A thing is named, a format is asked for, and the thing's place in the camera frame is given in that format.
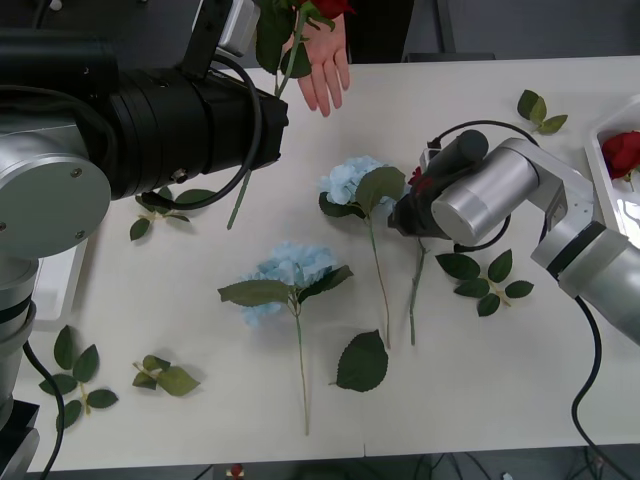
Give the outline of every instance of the white tray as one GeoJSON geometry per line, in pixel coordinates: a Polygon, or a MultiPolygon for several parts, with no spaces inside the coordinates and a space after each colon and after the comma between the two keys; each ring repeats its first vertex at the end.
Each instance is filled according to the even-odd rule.
{"type": "Polygon", "coordinates": [[[85,240],[71,250],[40,260],[33,292],[35,330],[57,331],[66,325],[86,248],[85,240]]]}
{"type": "Polygon", "coordinates": [[[635,192],[622,179],[612,181],[601,150],[611,137],[632,130],[640,130],[640,95],[598,119],[587,132],[585,150],[605,225],[640,248],[640,173],[632,175],[635,192]]]}

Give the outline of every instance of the human hand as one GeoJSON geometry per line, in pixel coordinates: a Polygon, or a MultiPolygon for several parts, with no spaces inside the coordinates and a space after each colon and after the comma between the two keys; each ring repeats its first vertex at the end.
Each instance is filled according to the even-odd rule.
{"type": "MultiPolygon", "coordinates": [[[[325,117],[331,113],[329,92],[333,106],[340,108],[342,90],[346,91],[351,83],[344,15],[337,17],[334,22],[336,27],[333,32],[324,24],[319,24],[320,30],[305,24],[302,30],[302,35],[308,38],[304,43],[311,63],[311,75],[298,79],[298,84],[309,108],[315,112],[320,107],[325,117]]],[[[290,40],[285,49],[289,50],[292,43],[290,40]]]]}

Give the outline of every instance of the white table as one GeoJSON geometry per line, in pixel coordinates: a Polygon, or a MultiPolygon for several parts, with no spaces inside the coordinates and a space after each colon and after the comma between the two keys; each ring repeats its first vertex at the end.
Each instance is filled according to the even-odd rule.
{"type": "MultiPolygon", "coordinates": [[[[371,154],[405,171],[427,140],[457,123],[489,118],[524,125],[516,103],[523,89],[544,95],[550,114],[569,114],[561,133],[541,138],[549,151],[585,170],[581,134],[611,102],[637,93],[639,58],[359,66],[345,106],[325,120],[311,113],[295,84],[285,95],[291,125],[282,160],[255,174],[236,225],[225,230],[235,195],[193,220],[194,231],[159,222],[144,245],[129,242],[139,207],[111,206],[89,245],[70,323],[83,345],[96,343],[101,368],[92,388],[120,396],[67,430],[56,468],[89,469],[215,462],[253,462],[457,450],[581,444],[569,408],[591,367],[586,320],[555,282],[529,259],[542,222],[520,207],[491,260],[514,249],[516,277],[534,294],[479,319],[472,300],[453,287],[433,257],[417,304],[417,346],[409,343],[408,301],[415,242],[378,227],[389,291],[392,351],[385,382],[368,394],[335,380],[340,353],[357,333],[382,328],[383,303],[364,227],[328,221],[316,182],[347,157],[371,154]],[[216,288],[234,282],[283,240],[332,247],[355,277],[310,300],[303,313],[311,435],[303,434],[295,328],[284,317],[262,331],[240,308],[221,304],[216,288]],[[131,362],[158,353],[189,366],[202,381],[189,398],[131,386],[131,362]]],[[[252,72],[271,90],[273,78],[252,72]]],[[[492,146],[509,136],[482,129],[492,146]]],[[[215,189],[230,172],[200,177],[188,188],[215,189]]],[[[427,241],[433,253],[450,249],[427,241]]],[[[640,349],[598,317],[604,364],[581,408],[600,443],[640,442],[640,349]]],[[[32,336],[36,353],[57,371],[54,334],[32,336]]],[[[23,362],[15,390],[42,405],[41,470],[54,440],[55,402],[23,362]]]]}

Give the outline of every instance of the flower stem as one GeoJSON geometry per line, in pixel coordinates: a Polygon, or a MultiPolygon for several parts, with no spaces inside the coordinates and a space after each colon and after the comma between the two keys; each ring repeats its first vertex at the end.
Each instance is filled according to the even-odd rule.
{"type": "Polygon", "coordinates": [[[280,88],[276,92],[276,97],[278,98],[282,96],[282,92],[284,92],[284,87],[287,86],[287,82],[291,77],[291,72],[293,72],[293,64],[295,63],[295,60],[296,60],[296,53],[298,53],[298,47],[300,46],[300,42],[302,40],[302,29],[306,21],[307,21],[307,12],[300,11],[300,13],[298,13],[298,24],[296,25],[296,33],[293,37],[293,46],[291,47],[291,55],[289,56],[289,64],[287,65],[287,71],[284,74],[284,78],[282,79],[280,88]]]}
{"type": "Polygon", "coordinates": [[[87,396],[87,392],[84,391],[84,383],[80,383],[80,394],[82,395],[82,401],[84,402],[84,412],[87,415],[91,415],[91,407],[89,406],[89,397],[87,396]]]}
{"type": "Polygon", "coordinates": [[[378,269],[378,279],[380,280],[380,288],[382,288],[382,296],[384,297],[384,306],[387,310],[387,348],[391,350],[391,327],[389,326],[389,301],[387,300],[387,291],[384,289],[384,282],[382,281],[382,273],[380,272],[380,261],[378,260],[378,250],[376,249],[376,239],[373,235],[373,220],[368,217],[368,221],[365,223],[369,226],[369,236],[371,237],[371,246],[373,247],[373,256],[376,259],[376,268],[378,269]]]}
{"type": "Polygon", "coordinates": [[[416,344],[416,326],[413,319],[413,309],[416,306],[416,297],[418,296],[418,285],[420,284],[420,278],[422,277],[422,269],[424,267],[424,257],[427,254],[427,249],[424,248],[422,242],[418,238],[418,263],[416,265],[416,275],[413,277],[413,287],[411,289],[411,305],[409,306],[409,320],[411,323],[411,345],[416,344]]]}
{"type": "Polygon", "coordinates": [[[242,187],[240,188],[240,193],[238,194],[238,199],[236,200],[236,204],[233,206],[233,212],[231,212],[231,217],[229,218],[229,222],[227,223],[227,230],[231,230],[233,228],[233,224],[236,221],[236,217],[238,216],[238,210],[240,210],[240,205],[242,205],[242,200],[244,199],[244,194],[247,192],[250,178],[251,170],[247,171],[247,174],[244,176],[242,187]]]}
{"type": "Polygon", "coordinates": [[[298,329],[298,353],[300,355],[300,374],[302,375],[302,399],[304,401],[304,434],[309,436],[309,406],[307,403],[307,382],[304,377],[304,361],[302,359],[302,328],[300,327],[300,311],[296,306],[296,328],[298,329]]]}

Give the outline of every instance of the blue hydrangea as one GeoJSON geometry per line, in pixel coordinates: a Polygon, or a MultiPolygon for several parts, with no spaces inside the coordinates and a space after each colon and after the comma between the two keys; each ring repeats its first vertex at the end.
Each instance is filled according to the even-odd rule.
{"type": "MultiPolygon", "coordinates": [[[[387,165],[378,162],[370,156],[357,157],[348,159],[343,165],[338,165],[331,170],[328,177],[320,179],[320,193],[327,192],[327,200],[338,205],[346,205],[356,201],[356,190],[367,173],[376,168],[385,167],[387,165]]],[[[405,186],[406,195],[411,190],[410,185],[405,186]]],[[[381,209],[385,215],[391,215],[396,201],[389,197],[380,199],[381,209]]]]}
{"type": "MultiPolygon", "coordinates": [[[[245,275],[243,280],[280,280],[287,285],[308,287],[321,280],[338,264],[331,250],[326,247],[294,245],[285,242],[273,249],[271,258],[258,265],[258,271],[245,275]]],[[[280,303],[268,303],[257,307],[244,307],[248,325],[260,325],[260,318],[282,310],[280,303]]]]}

